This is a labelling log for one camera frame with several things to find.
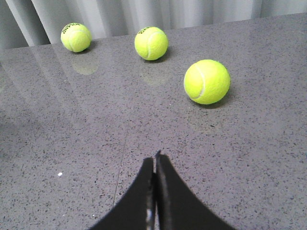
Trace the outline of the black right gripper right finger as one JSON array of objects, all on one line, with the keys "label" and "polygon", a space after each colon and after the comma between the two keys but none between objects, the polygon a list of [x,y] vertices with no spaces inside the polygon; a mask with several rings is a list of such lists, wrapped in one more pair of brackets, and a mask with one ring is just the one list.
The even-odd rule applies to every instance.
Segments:
[{"label": "black right gripper right finger", "polygon": [[233,230],[188,188],[168,156],[156,154],[158,219],[161,230]]}]

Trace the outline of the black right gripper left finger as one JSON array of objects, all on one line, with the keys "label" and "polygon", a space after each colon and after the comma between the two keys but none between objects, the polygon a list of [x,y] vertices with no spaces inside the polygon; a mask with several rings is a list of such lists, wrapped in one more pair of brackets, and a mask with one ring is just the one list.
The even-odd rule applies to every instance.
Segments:
[{"label": "black right gripper left finger", "polygon": [[152,230],[154,228],[154,163],[144,159],[125,195],[92,230]]}]

